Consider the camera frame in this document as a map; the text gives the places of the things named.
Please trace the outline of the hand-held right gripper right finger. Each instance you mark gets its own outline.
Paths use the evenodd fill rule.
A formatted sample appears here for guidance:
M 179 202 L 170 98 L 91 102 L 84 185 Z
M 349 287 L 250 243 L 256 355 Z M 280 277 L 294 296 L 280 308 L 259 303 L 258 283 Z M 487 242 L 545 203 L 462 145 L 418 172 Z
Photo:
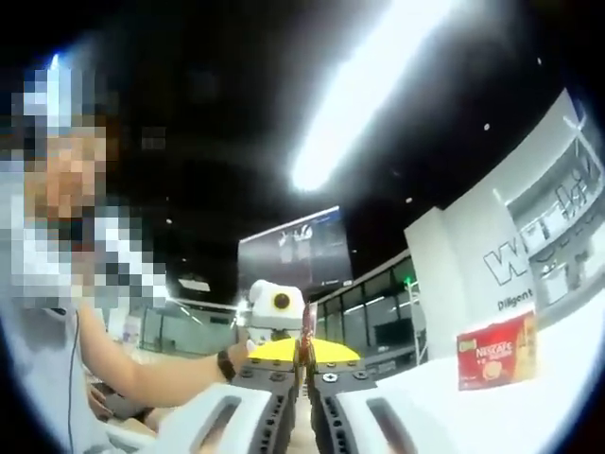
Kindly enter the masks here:
M 320 453 L 416 453 L 398 404 L 383 393 L 365 362 L 327 340 L 305 345 L 310 422 Z

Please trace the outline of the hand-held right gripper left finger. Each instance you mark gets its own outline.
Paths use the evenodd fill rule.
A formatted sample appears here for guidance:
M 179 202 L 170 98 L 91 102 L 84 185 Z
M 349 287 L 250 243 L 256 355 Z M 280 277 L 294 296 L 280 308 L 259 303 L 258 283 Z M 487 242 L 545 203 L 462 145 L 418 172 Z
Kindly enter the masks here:
M 285 453 L 295 427 L 300 369 L 269 343 L 229 384 L 219 383 L 170 413 L 152 453 Z

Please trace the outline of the person's left hand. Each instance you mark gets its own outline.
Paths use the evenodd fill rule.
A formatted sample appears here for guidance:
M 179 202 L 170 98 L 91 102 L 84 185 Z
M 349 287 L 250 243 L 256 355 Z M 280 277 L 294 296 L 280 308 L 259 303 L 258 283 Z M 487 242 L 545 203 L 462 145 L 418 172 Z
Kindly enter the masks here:
M 250 339 L 241 339 L 238 343 L 230 346 L 227 350 L 229 361 L 237 374 L 246 363 L 251 351 L 255 349 L 255 343 Z

